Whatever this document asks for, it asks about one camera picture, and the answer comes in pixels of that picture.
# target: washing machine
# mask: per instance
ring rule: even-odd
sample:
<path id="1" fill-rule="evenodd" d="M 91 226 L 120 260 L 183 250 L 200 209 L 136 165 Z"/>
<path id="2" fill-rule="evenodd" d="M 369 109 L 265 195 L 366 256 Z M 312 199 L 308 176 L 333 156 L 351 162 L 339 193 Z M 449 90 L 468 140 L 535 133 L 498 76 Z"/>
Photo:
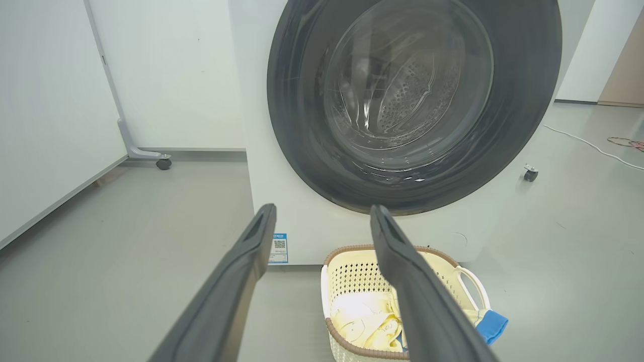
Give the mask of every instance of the washing machine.
<path id="1" fill-rule="evenodd" d="M 555 0 L 229 2 L 257 211 L 270 262 L 371 244 L 389 208 L 417 245 L 476 258 L 552 102 Z"/>

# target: sticker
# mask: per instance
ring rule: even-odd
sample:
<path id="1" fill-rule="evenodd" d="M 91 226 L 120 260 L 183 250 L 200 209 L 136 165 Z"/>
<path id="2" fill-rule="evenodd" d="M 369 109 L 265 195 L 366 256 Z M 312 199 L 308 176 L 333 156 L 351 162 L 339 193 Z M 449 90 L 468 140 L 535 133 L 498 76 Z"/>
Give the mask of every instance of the sticker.
<path id="1" fill-rule="evenodd" d="M 273 245 L 270 247 L 269 264 L 286 264 L 289 262 L 289 245 L 286 234 L 273 234 Z"/>

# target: black caster wheel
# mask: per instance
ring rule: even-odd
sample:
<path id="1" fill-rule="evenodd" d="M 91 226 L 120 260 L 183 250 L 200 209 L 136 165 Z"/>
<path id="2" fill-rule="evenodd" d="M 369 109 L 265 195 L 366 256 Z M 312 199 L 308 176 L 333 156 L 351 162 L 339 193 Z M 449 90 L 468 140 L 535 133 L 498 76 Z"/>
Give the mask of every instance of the black caster wheel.
<path id="1" fill-rule="evenodd" d="M 171 165 L 172 161 L 170 161 L 169 158 L 161 159 L 156 162 L 156 166 L 163 170 L 169 169 Z"/>
<path id="2" fill-rule="evenodd" d="M 526 171 L 526 174 L 524 175 L 524 180 L 526 181 L 534 181 L 536 179 L 536 176 L 539 175 L 538 171 Z"/>

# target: cream plastic basket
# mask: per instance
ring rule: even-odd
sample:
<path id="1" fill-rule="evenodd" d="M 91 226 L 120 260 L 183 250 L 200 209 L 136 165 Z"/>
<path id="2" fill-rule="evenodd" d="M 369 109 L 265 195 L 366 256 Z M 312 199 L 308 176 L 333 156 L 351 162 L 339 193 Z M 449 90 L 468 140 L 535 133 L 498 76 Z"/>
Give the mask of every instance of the cream plastic basket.
<path id="1" fill-rule="evenodd" d="M 451 292 L 462 309 L 478 310 L 462 275 L 467 276 L 477 289 L 483 309 L 491 309 L 488 294 L 480 280 L 443 252 L 428 247 L 416 247 L 427 263 Z M 334 250 L 325 260 L 321 273 L 322 308 L 327 321 L 331 351 L 337 362 L 384 362 L 409 360 L 409 352 L 385 352 L 352 345 L 345 340 L 331 322 L 333 303 L 339 295 L 357 292 L 388 292 L 392 286 L 378 271 L 373 245 L 342 247 Z"/>

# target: washing machine door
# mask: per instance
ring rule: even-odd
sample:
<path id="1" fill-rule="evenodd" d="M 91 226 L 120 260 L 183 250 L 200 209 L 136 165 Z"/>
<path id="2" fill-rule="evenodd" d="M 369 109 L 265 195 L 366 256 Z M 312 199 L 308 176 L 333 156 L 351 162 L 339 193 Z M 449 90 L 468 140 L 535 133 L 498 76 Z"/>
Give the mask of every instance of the washing machine door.
<path id="1" fill-rule="evenodd" d="M 556 0 L 289 0 L 270 50 L 270 119 L 321 196 L 421 213 L 512 161 L 560 56 Z"/>

